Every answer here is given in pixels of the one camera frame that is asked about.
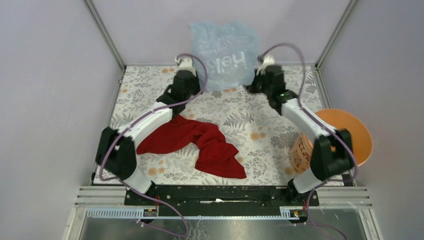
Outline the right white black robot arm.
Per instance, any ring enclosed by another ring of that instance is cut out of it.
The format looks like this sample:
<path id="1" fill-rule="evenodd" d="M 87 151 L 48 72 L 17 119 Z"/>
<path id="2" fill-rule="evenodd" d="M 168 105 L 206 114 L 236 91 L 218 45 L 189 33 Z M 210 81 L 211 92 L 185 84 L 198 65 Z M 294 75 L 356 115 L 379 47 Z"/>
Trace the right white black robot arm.
<path id="1" fill-rule="evenodd" d="M 301 205 L 307 199 L 307 192 L 356 167 L 350 132 L 336 129 L 306 108 L 300 96 L 286 88 L 281 65 L 256 68 L 253 82 L 246 90 L 264 94 L 270 107 L 300 128 L 313 144 L 309 168 L 287 185 L 286 198 L 291 205 Z"/>

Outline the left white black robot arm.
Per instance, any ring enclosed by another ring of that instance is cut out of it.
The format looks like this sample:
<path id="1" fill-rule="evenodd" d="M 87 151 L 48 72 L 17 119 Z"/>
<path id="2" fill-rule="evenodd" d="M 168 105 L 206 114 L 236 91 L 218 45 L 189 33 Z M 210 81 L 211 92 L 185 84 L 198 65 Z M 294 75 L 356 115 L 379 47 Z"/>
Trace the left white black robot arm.
<path id="1" fill-rule="evenodd" d="M 138 145 L 162 125 L 180 115 L 188 101 L 201 92 L 196 70 L 180 69 L 151 108 L 139 118 L 118 128 L 106 127 L 100 137 L 96 163 L 117 177 L 127 188 L 136 192 L 144 206 L 152 204 L 155 192 L 153 181 L 137 166 Z"/>

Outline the light blue plastic trash bag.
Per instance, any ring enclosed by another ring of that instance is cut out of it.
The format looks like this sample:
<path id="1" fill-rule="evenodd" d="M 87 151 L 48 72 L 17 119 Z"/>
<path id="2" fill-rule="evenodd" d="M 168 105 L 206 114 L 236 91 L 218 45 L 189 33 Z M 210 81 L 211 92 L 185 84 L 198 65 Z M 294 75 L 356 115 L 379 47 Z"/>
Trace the light blue plastic trash bag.
<path id="1" fill-rule="evenodd" d="M 259 54 L 256 31 L 243 23 L 190 23 L 190 53 L 206 66 L 206 92 L 249 85 Z"/>

